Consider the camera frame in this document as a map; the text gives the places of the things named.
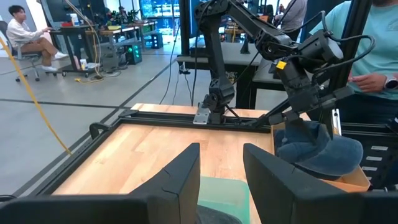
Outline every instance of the person in teal shirt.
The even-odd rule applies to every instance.
[[[341,38],[351,1],[326,16],[327,28]],[[319,23],[310,33],[323,29]],[[376,40],[375,48],[353,64],[348,85],[355,94],[338,102],[342,122],[384,124],[398,112],[398,0],[373,0],[363,34]],[[369,47],[359,43],[357,55]],[[308,114],[317,120],[319,113]]]

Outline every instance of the concrete floor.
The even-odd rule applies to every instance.
[[[135,103],[159,103],[169,80],[172,45],[143,52],[143,61],[130,65],[116,78],[82,85],[74,81],[78,74],[67,77],[41,74],[34,81],[29,65],[21,65],[30,77],[28,82],[41,102],[45,115],[62,141],[72,149],[88,138],[88,126],[94,122],[110,123]],[[177,46],[174,58],[180,52]],[[55,66],[68,64],[59,61]],[[187,83],[177,75],[178,65],[171,65],[171,82],[163,104],[172,104],[178,78],[175,105],[190,105]],[[193,71],[186,78],[192,89]],[[32,190],[66,154],[46,127],[26,88],[15,82],[17,73],[7,58],[0,58],[0,194],[23,195]],[[208,92],[210,74],[198,71],[195,104]],[[286,94],[259,90],[256,109],[270,110]]]

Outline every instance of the person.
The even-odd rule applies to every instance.
[[[341,38],[351,1],[337,5],[326,16],[326,25]],[[344,123],[386,124],[398,112],[398,0],[373,0],[363,34],[373,36],[375,48],[355,62],[348,85],[355,94],[337,102],[340,120]],[[323,29],[319,23],[310,33]],[[359,43],[356,55],[369,47],[370,41]],[[318,120],[320,110],[307,113]],[[387,175],[384,185],[398,184],[398,163]]]
[[[123,6],[119,6],[119,12],[120,12],[120,16],[121,16],[121,22],[126,23],[127,22],[127,13],[124,10]]]
[[[280,5],[279,9],[281,12],[286,13],[283,18],[283,14],[275,16],[275,20],[282,21],[282,30],[288,35],[293,41],[297,41],[300,34],[300,29],[298,29],[304,21],[305,13],[307,12],[307,0],[296,0],[293,4],[293,0],[287,5],[287,9]]]
[[[68,55],[57,50],[46,38],[40,37],[44,32],[49,32],[52,28],[47,27],[43,30],[31,32],[24,22],[26,20],[26,14],[22,6],[11,6],[8,11],[13,16],[13,19],[8,23],[6,34],[12,48],[18,48],[17,40],[27,40],[26,44],[21,47],[21,52],[41,52],[43,57],[43,70],[56,72],[57,69],[51,65],[52,57],[60,59]]]

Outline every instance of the metal bracket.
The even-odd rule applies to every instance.
[[[88,128],[90,130],[90,135],[92,139],[97,138],[100,135],[100,130],[107,131],[111,128],[111,126],[103,124],[103,123],[92,123]]]
[[[133,117],[135,114],[137,114],[139,110],[130,110],[126,109],[122,113],[119,114],[120,118],[127,118],[127,117]]]
[[[197,113],[193,119],[194,124],[204,125],[209,120],[210,110],[204,107],[203,102],[199,103]]]

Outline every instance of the green crate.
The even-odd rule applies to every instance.
[[[198,204],[250,224],[249,192],[248,184],[240,180],[200,177]]]

